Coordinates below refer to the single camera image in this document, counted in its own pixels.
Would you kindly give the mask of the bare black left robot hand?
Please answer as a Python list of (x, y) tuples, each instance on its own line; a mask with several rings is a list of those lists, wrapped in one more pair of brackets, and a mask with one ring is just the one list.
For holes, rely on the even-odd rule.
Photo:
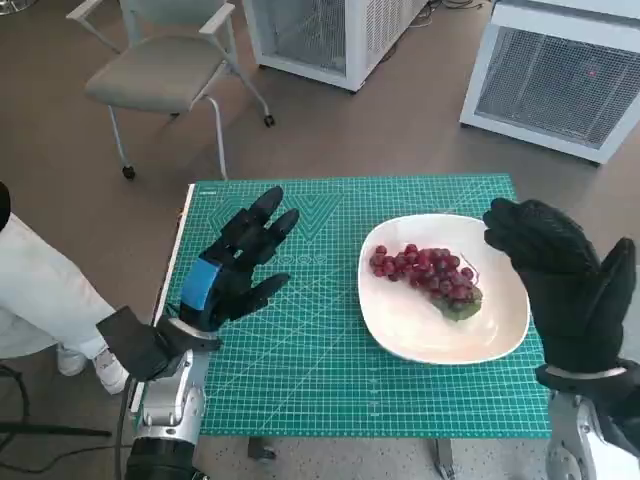
[(240, 209), (200, 253), (182, 285), (180, 320), (203, 332), (217, 331), (227, 321), (266, 307), (286, 285), (287, 273), (253, 282), (255, 269), (272, 259), (299, 220), (297, 209), (271, 219), (283, 195), (279, 186), (267, 190), (250, 207)]

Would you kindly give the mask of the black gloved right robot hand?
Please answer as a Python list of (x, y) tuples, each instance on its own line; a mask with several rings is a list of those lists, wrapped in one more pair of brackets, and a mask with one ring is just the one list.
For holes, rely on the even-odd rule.
[(621, 367), (623, 322), (636, 286), (636, 246), (617, 241), (600, 258), (583, 229), (539, 200), (492, 201), (485, 241), (524, 284), (547, 365), (574, 374)]

